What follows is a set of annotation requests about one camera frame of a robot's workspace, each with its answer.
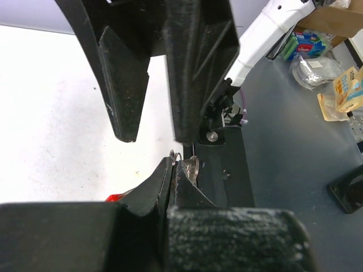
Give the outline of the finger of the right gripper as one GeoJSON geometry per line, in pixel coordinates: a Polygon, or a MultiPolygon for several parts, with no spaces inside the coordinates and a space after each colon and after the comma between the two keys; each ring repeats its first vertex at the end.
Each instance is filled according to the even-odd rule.
{"type": "Polygon", "coordinates": [[[137,139],[150,59],[165,54],[164,1],[57,1],[99,84],[116,138],[137,139]]]}
{"type": "Polygon", "coordinates": [[[229,1],[166,1],[164,44],[175,139],[193,143],[239,54],[229,1]]]}

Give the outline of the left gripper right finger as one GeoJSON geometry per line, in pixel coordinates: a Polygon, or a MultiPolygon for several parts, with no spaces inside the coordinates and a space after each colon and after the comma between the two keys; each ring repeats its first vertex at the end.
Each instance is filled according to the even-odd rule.
{"type": "Polygon", "coordinates": [[[317,271],[303,224],[288,210],[219,208],[176,167],[168,209],[169,271],[317,271]]]}

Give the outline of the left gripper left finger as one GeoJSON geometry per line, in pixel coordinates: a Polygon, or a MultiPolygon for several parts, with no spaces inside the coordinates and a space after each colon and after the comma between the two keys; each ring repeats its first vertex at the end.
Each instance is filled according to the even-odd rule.
{"type": "Polygon", "coordinates": [[[173,165],[116,202],[1,205],[2,271],[164,271],[173,165]]]}

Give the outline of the red handled metal keyring holder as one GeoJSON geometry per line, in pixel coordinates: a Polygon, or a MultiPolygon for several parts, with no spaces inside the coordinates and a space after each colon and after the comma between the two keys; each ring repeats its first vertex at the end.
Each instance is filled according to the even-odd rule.
{"type": "Polygon", "coordinates": [[[117,202],[124,198],[125,194],[111,194],[105,200],[106,202],[117,202]]]}

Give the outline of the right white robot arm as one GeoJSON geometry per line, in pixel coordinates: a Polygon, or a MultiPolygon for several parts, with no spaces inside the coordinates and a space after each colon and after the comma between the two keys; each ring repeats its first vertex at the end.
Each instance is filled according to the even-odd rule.
{"type": "Polygon", "coordinates": [[[222,82],[240,87],[315,9],[269,1],[239,36],[229,1],[58,1],[93,70],[117,139],[137,139],[152,57],[166,56],[175,139],[189,145],[222,82]]]}

